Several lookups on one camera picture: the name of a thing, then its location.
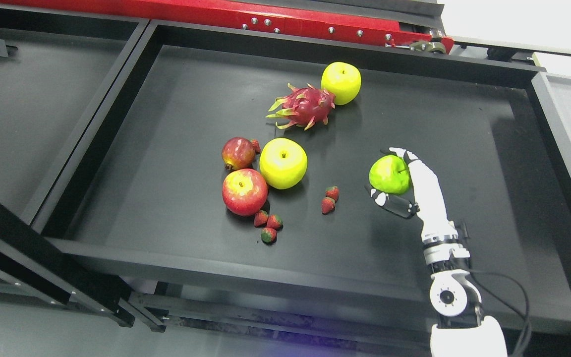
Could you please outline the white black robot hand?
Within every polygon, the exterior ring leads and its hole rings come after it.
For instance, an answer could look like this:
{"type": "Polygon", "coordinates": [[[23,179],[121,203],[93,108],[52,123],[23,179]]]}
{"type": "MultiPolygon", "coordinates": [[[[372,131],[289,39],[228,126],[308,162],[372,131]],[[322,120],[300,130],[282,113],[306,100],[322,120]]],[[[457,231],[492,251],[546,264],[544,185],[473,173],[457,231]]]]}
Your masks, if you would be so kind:
{"type": "Polygon", "coordinates": [[[446,204],[437,175],[413,152],[398,147],[381,149],[383,156],[395,155],[403,158],[409,168],[411,184],[402,195],[393,195],[365,186],[369,197],[377,206],[396,216],[422,221],[421,241],[425,245],[439,241],[458,240],[457,229],[450,224],[446,204]]]}

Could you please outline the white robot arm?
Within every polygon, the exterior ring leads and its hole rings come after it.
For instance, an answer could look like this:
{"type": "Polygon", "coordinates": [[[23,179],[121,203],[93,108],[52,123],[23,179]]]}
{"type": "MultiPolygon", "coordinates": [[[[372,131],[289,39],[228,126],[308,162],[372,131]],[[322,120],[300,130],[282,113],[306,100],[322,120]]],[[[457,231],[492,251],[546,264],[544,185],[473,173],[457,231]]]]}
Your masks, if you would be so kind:
{"type": "Polygon", "coordinates": [[[422,251],[431,274],[428,292],[438,321],[431,327],[433,357],[506,357],[499,322],[485,314],[482,295],[469,280],[470,252],[457,235],[429,237],[422,251]]]}

